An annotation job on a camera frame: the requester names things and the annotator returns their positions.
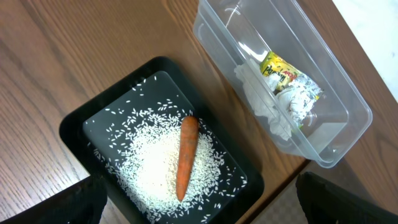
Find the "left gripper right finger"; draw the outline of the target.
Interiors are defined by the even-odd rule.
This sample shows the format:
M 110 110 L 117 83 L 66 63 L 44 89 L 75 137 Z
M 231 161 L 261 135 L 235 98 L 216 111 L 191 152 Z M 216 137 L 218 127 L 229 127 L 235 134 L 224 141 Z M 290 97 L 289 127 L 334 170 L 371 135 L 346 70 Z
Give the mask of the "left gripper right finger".
M 309 223 L 397 224 L 397 215 L 363 200 L 313 172 L 300 174 L 295 186 L 300 206 Z

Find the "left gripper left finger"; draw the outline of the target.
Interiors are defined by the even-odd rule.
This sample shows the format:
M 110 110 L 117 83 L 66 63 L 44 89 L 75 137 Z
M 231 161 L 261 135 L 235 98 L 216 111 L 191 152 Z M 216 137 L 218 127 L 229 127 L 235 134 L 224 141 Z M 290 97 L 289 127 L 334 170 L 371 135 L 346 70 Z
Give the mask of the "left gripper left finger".
M 1 224 L 99 224 L 107 201 L 103 177 L 91 175 Z

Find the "white rice pile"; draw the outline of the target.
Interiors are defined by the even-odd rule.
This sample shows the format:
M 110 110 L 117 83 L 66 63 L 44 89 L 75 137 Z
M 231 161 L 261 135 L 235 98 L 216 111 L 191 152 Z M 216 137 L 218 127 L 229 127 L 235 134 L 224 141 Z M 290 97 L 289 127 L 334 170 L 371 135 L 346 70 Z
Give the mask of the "white rice pile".
M 224 159 L 216 155 L 210 135 L 199 133 L 189 186 L 182 202 L 176 195 L 180 130 L 185 115 L 166 117 L 165 106 L 144 116 L 146 125 L 135 130 L 123 161 L 115 169 L 118 184 L 150 223 L 166 214 L 187 210 L 207 194 L 221 175 Z

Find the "white tissue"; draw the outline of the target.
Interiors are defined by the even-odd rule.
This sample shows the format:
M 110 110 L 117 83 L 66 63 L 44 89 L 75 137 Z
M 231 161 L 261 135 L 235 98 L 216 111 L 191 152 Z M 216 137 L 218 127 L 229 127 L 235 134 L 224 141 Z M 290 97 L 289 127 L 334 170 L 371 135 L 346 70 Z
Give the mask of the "white tissue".
M 292 129 L 287 120 L 280 115 L 279 110 L 269 98 L 268 91 L 253 78 L 259 75 L 267 84 L 270 80 L 263 77 L 259 65 L 255 60 L 250 59 L 242 65 L 238 65 L 234 72 L 236 77 L 243 83 L 243 90 L 246 98 L 257 117 L 267 118 L 269 129 L 272 134 L 288 141 L 292 136 Z

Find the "orange carrot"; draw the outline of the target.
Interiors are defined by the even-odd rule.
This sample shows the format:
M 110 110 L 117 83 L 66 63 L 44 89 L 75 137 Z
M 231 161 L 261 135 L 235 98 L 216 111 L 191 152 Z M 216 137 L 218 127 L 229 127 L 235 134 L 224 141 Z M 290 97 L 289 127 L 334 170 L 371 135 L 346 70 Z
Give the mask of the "orange carrot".
M 190 181 L 195 154 L 198 146 L 199 123 L 196 117 L 186 116 L 180 130 L 180 148 L 176 178 L 176 195 L 182 202 Z

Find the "green yellow snack wrapper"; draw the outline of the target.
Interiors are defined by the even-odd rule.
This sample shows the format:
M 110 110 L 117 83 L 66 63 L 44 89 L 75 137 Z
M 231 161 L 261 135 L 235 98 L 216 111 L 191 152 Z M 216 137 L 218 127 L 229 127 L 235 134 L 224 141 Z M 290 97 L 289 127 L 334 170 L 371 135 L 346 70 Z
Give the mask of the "green yellow snack wrapper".
M 260 71 L 265 77 L 270 75 L 279 77 L 275 88 L 278 91 L 282 91 L 288 86 L 302 86 L 316 100 L 323 93 L 323 90 L 308 75 L 286 62 L 273 51 L 268 52 L 265 59 L 260 63 Z

